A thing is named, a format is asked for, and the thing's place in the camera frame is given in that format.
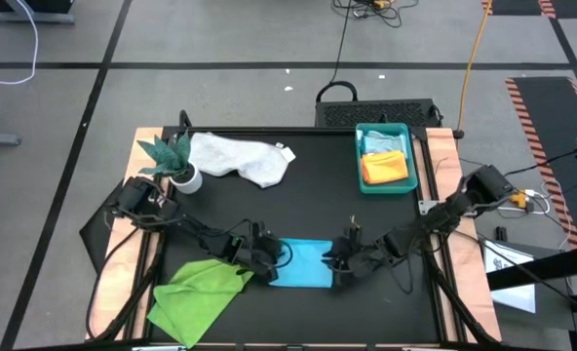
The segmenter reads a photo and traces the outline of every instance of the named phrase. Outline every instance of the orange cloth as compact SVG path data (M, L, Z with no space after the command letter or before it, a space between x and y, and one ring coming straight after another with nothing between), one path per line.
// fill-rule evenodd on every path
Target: orange cloth
M368 184L381 184L407 178L407 165L401 151L363 155L363 178Z

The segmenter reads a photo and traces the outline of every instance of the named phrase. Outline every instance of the yellow cable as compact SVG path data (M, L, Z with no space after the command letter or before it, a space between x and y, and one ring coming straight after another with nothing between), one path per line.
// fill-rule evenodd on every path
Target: yellow cable
M475 54L477 53L477 48L480 46L481 36L483 35L483 29L485 28L485 22L487 21L487 15L492 8L492 0L487 1L485 6L485 11L483 12L483 19L481 19L480 31L477 33L477 38L475 38L475 44L473 45L473 52L471 53L471 58L468 60L468 65L466 66L466 73L464 74L464 85L462 86L462 98L460 98L460 116L457 119L457 130L460 131L462 128L462 123L464 123L464 104L466 102L466 89L468 88L468 77L471 75L471 67L473 66L473 61L475 60Z

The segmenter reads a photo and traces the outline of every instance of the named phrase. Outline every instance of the green microfiber towel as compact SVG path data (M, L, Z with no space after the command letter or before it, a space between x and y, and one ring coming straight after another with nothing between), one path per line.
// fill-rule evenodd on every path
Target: green microfiber towel
M253 273L216 259L182 266L165 286L154 288L148 320L187 348L193 347Z

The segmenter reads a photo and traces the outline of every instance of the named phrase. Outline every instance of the teal tray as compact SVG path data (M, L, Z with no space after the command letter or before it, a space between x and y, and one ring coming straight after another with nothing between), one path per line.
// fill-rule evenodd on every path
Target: teal tray
M370 131L377 131L390 136L405 135L405 149L408 151L407 160L405 160L405 165L407 166L406 179L375 185L365 183L363 179L363 168L360 163L362 158L362 139L359 139L359 136L361 135L360 131L362 131L362 135ZM418 185L418 177L416 176L416 167L414 167L414 152L412 151L411 145L412 139L405 123L360 123L356 126L355 140L360 191L364 194L405 194L406 192L412 191L416 188L416 185Z

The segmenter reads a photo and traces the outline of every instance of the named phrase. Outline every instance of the blue towel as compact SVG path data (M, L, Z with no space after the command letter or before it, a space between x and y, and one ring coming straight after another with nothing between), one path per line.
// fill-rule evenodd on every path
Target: blue towel
M278 279L269 283L274 287L288 288L331 288L332 272L321 262L322 255L331 250L330 240L281 239L292 249L292 261L278 268ZM289 249L283 245L284 253L279 263L289 259Z
M388 136L376 131L368 131L363 137L363 154L401 151L407 159L405 136Z

